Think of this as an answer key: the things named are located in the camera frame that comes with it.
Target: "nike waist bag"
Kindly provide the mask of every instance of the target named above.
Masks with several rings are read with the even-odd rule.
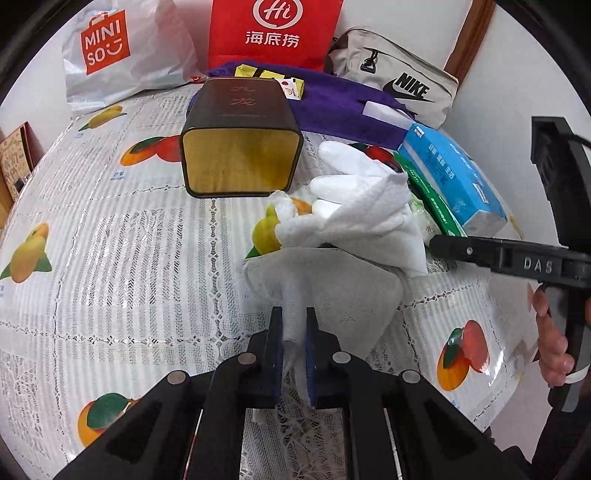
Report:
[[[347,30],[329,57],[335,75],[389,93],[432,128],[442,125],[456,96],[455,77],[363,28]]]

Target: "white wall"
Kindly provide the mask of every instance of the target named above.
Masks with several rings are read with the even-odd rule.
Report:
[[[591,118],[565,75],[524,28],[497,8],[444,128],[494,183],[526,239],[556,244],[550,204],[530,161],[531,117],[537,115],[564,116],[575,133],[591,138]],[[499,447],[518,445],[531,458],[550,412],[547,394],[538,365],[530,365],[492,424]]]
[[[199,67],[206,70],[212,0],[176,0],[176,4],[193,38]],[[470,4],[471,0],[345,0],[336,33],[356,25],[380,24],[394,41],[443,67]],[[70,121],[61,60],[66,30],[62,28],[40,50],[0,106],[0,132],[6,136],[28,121],[42,152]]]
[[[442,69],[471,5],[472,0],[345,0],[336,35],[367,25]]]

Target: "black device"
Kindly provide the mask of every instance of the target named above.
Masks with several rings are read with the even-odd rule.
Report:
[[[392,440],[404,479],[526,479],[418,372],[378,372],[342,352],[312,308],[306,336],[311,403],[342,409],[347,479],[397,478]],[[281,338],[275,307],[246,352],[213,372],[168,374],[55,480],[236,480],[246,409],[280,398]]]
[[[531,161],[538,169],[552,207],[562,247],[490,238],[437,235],[436,257],[471,262],[491,271],[532,278],[546,285],[550,315],[565,334],[576,380],[554,387],[553,408],[574,411],[591,362],[591,327],[585,302],[591,297],[591,166],[583,150],[587,141],[574,135],[564,118],[532,119]]]

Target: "nike logo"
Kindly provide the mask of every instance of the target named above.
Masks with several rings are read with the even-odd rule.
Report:
[[[396,90],[394,86],[399,87],[400,90],[405,90],[405,92]],[[397,99],[434,103],[433,100],[425,98],[430,88],[407,73],[403,73],[398,79],[388,82],[382,90]]]

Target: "red shopping bag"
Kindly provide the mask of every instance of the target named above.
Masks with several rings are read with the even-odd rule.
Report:
[[[210,69],[258,60],[322,70],[343,0],[214,0]]]

